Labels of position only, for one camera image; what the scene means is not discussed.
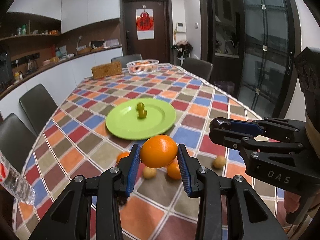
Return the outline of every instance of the white bottle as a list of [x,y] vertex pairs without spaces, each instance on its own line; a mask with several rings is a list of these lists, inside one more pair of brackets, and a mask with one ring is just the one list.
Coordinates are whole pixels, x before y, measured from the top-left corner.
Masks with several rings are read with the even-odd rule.
[[33,187],[8,162],[0,151],[0,184],[17,200],[33,205],[36,193]]

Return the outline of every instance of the green plate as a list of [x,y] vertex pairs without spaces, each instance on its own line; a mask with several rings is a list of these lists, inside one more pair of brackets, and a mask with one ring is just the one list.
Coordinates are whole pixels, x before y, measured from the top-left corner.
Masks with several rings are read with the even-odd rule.
[[[139,102],[145,105],[145,119],[138,118],[136,106]],[[142,140],[166,132],[175,120],[176,111],[169,103],[153,98],[140,98],[112,109],[106,117],[106,126],[117,137]]]

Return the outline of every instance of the colorful tablecloth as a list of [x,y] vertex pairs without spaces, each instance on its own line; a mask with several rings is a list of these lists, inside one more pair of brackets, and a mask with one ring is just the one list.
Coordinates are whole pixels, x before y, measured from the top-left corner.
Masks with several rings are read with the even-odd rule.
[[[106,130],[105,117],[115,106],[132,98],[157,98],[170,103],[177,113],[175,124],[165,133],[177,144],[184,143],[202,166],[211,168],[217,155],[227,164],[218,175],[232,178],[243,175],[254,187],[280,223],[287,227],[283,207],[284,192],[245,174],[239,152],[213,144],[209,123],[218,116],[254,120],[259,117],[231,96],[204,80],[172,65],[161,65],[151,75],[123,75],[100,80],[85,79],[58,108],[38,137],[27,159],[23,175],[36,191],[34,206],[15,203],[13,228],[26,240],[39,220],[70,180],[82,174],[86,178],[100,175],[116,165],[122,151],[133,143],[117,138]],[[259,140],[268,138],[259,136]],[[158,169],[156,178],[141,177],[128,203],[121,208],[124,239],[193,240],[196,231],[199,199],[189,199],[181,180],[170,180],[166,169]],[[225,199],[223,235],[227,239]],[[90,237],[95,238],[95,205],[92,200]]]

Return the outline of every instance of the wall-mounted thermostat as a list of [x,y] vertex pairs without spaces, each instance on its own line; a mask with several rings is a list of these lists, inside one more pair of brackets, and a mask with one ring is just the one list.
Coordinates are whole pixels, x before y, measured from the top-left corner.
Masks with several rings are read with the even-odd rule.
[[185,23],[177,23],[177,32],[185,33],[186,32],[186,24]]

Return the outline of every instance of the orange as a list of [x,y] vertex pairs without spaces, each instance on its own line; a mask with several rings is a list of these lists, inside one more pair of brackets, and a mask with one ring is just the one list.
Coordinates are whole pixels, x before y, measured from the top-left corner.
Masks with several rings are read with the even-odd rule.
[[172,179],[181,179],[179,165],[175,161],[167,166],[167,173]]
[[149,168],[161,168],[174,160],[178,146],[172,138],[160,134],[151,137],[141,147],[140,159]]
[[129,156],[129,152],[121,152],[118,157],[117,157],[117,164],[119,164],[119,161],[124,158],[124,157],[128,157]]

